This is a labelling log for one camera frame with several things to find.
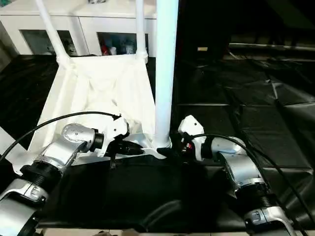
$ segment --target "red object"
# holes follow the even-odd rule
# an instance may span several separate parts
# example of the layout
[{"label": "red object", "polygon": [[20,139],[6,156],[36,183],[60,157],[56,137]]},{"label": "red object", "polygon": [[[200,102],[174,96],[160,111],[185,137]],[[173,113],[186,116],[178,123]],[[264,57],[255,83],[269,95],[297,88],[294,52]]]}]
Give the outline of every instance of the red object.
[{"label": "red object", "polygon": [[102,55],[103,56],[108,56],[109,55],[109,50],[106,47],[106,45],[102,45],[100,49],[102,50]]}]

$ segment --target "plastic sheet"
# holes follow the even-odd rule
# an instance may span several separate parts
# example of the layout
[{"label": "plastic sheet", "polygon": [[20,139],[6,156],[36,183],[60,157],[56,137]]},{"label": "plastic sheet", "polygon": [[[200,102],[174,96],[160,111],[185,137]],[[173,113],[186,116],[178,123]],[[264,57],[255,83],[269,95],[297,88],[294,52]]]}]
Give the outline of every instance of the plastic sheet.
[{"label": "plastic sheet", "polygon": [[[283,168],[314,212],[313,67],[312,62],[288,61],[214,61],[203,68],[179,63],[174,81],[173,144],[179,140],[176,130],[181,119],[190,114],[205,132],[249,141]],[[154,66],[149,66],[148,74],[154,80]],[[304,227],[314,229],[277,171],[266,162],[265,170],[273,191],[292,215]],[[118,160],[113,170],[108,162],[71,167],[50,196],[40,227],[243,231],[244,223],[233,211],[237,207],[217,163],[187,165],[175,156],[165,160],[145,156]]]}]

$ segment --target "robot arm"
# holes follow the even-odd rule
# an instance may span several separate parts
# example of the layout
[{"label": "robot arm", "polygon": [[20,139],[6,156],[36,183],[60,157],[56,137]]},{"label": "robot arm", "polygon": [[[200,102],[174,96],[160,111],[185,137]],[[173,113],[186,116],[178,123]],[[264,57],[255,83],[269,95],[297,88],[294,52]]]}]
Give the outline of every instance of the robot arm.
[{"label": "robot arm", "polygon": [[32,235],[38,224],[37,210],[45,204],[66,169],[79,152],[95,151],[104,156],[112,141],[129,135],[125,119],[118,118],[103,133],[80,124],[69,124],[32,163],[23,175],[0,194],[0,236]]},{"label": "robot arm", "polygon": [[[178,131],[183,137],[204,133],[203,127],[193,116],[186,117]],[[243,144],[240,139],[232,138]],[[237,201],[243,208],[243,220],[249,234],[296,235],[284,211],[277,205],[275,195],[271,194],[245,150],[223,138],[199,137],[192,142],[197,160],[213,158],[224,166]]]}]

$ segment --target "glass cabinet door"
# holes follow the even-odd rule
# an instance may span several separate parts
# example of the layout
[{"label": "glass cabinet door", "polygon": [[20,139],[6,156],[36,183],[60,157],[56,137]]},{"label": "glass cabinet door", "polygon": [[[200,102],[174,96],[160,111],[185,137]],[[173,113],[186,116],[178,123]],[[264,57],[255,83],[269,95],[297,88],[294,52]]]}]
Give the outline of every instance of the glass cabinet door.
[{"label": "glass cabinet door", "polygon": [[[25,41],[35,55],[55,55],[53,45],[50,42],[45,30],[39,29],[21,29]],[[63,43],[65,51],[69,56],[77,56],[70,32],[67,30],[58,30],[59,37]]]},{"label": "glass cabinet door", "polygon": [[[97,37],[103,56],[136,53],[137,36],[135,33],[97,32]],[[148,34],[145,34],[145,40],[148,52]]]}]

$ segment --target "white cabinet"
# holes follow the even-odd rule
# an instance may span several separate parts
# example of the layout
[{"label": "white cabinet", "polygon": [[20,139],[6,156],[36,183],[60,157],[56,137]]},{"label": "white cabinet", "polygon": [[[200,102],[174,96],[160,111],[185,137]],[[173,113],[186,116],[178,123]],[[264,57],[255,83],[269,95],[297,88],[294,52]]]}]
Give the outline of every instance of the white cabinet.
[{"label": "white cabinet", "polygon": [[[44,0],[55,29],[70,55],[117,54],[136,50],[135,0]],[[145,33],[150,57],[156,56],[156,0],[144,0]],[[0,9],[0,20],[20,54],[54,53],[34,0],[16,0]]]},{"label": "white cabinet", "polygon": [[[125,54],[130,46],[136,50],[136,19],[80,17],[80,22],[91,54],[102,55],[102,46],[115,47],[117,54]],[[156,20],[145,20],[146,46],[150,57],[156,56]]]},{"label": "white cabinet", "polygon": [[[53,52],[40,16],[1,15],[0,20],[20,54]],[[70,55],[89,53],[78,17],[52,16],[52,21]]]}]

